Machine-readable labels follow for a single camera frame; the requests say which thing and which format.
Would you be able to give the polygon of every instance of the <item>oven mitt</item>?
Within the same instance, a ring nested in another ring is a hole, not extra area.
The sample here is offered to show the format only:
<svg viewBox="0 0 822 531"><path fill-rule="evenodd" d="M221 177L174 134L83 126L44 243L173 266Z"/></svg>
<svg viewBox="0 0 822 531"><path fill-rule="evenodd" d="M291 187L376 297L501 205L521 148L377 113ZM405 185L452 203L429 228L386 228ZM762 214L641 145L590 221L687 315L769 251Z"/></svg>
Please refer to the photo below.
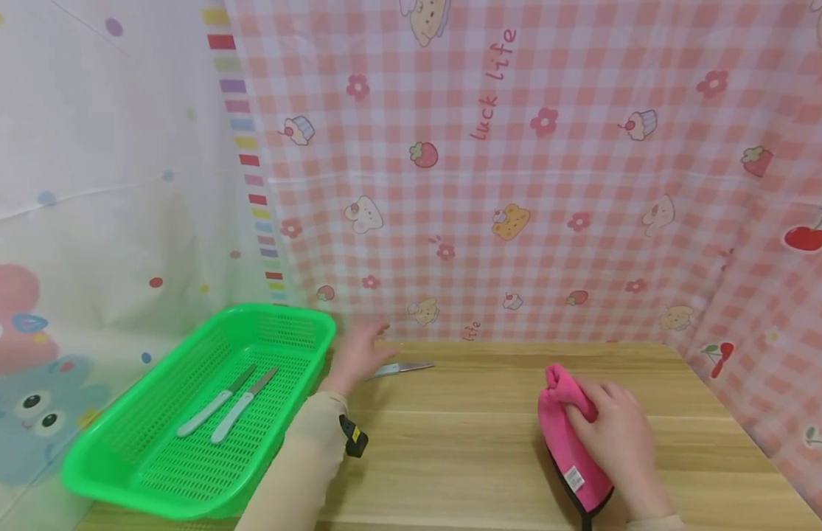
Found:
<svg viewBox="0 0 822 531"><path fill-rule="evenodd" d="M561 365L546 367L546 389L537 399L537 418L546 448L567 496L582 516L582 531L591 530L591 519L605 507L613 485L575 434L565 404L579 408L589 423L596 407Z"/></svg>

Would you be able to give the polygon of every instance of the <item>green plastic basket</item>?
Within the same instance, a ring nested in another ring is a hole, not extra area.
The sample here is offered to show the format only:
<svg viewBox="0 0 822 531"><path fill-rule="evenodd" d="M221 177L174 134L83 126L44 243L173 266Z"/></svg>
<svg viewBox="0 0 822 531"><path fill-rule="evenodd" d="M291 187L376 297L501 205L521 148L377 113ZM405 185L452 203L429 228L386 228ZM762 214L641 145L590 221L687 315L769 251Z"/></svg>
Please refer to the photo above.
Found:
<svg viewBox="0 0 822 531"><path fill-rule="evenodd" d="M71 492L172 520L241 513L320 376L336 327L325 313L243 304L217 313L77 438L63 464ZM188 437L178 427L257 369ZM278 373L221 444L210 434L266 370Z"/></svg>

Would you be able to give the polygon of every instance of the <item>wooden table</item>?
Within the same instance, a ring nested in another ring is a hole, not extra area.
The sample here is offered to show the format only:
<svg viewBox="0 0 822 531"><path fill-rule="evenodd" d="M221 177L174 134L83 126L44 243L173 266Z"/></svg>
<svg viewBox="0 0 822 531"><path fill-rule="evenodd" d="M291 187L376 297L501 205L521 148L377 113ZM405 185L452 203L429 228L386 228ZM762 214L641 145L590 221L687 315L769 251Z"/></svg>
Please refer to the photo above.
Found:
<svg viewBox="0 0 822 531"><path fill-rule="evenodd" d="M655 343L404 343L437 368L365 382L350 418L370 436L346 459L321 531L558 531L577 515L537 427L544 368L614 380L644 404L658 468L689 531L822 530L822 524L677 353ZM595 529L622 529L613 496ZM77 531L232 530L95 504Z"/></svg>

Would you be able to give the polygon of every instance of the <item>sleeve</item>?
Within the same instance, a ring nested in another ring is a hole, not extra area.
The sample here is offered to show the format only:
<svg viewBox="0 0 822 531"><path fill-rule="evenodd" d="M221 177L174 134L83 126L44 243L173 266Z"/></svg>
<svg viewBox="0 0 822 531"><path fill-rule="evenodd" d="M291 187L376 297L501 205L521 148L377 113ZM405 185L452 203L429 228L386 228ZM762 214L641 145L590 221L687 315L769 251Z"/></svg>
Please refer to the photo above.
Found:
<svg viewBox="0 0 822 531"><path fill-rule="evenodd" d="M653 520L630 521L625 531L685 531L685 524L677 515Z"/></svg>
<svg viewBox="0 0 822 531"><path fill-rule="evenodd" d="M304 402L235 531L313 531L343 462L339 416L345 413L345 398L334 392Z"/></svg>

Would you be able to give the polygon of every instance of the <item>right hand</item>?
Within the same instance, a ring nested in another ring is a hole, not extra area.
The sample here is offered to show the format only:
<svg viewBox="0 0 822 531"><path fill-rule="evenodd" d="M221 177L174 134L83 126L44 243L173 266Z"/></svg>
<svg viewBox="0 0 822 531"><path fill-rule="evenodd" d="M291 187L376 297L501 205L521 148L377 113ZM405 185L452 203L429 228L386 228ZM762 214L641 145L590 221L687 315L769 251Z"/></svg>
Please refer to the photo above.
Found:
<svg viewBox="0 0 822 531"><path fill-rule="evenodd" d="M632 518L672 515L673 505L655 471L655 436L635 396L612 381L577 378L577 384L599 415L589 423L568 404L567 416L596 464L621 491Z"/></svg>

